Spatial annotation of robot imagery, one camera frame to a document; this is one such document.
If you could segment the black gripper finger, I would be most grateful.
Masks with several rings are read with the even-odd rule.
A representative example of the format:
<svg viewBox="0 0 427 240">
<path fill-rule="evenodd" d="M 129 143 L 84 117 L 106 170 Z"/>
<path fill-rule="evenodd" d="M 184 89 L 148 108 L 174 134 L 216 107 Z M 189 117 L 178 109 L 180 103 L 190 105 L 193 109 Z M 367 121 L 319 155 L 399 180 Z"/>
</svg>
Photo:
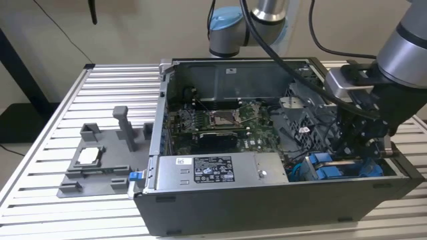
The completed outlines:
<svg viewBox="0 0 427 240">
<path fill-rule="evenodd" d="M 337 139 L 335 140 L 335 155 L 337 157 L 371 157 L 373 151 L 365 145 L 367 138 L 363 133 L 367 131 L 372 119 L 337 108 Z"/>
<path fill-rule="evenodd" d="M 361 145 L 364 153 L 369 157 L 395 157 L 397 149 L 391 141 L 391 137 L 397 131 L 397 126 L 391 125 L 384 120 L 368 119 L 361 130 Z"/>
</svg>

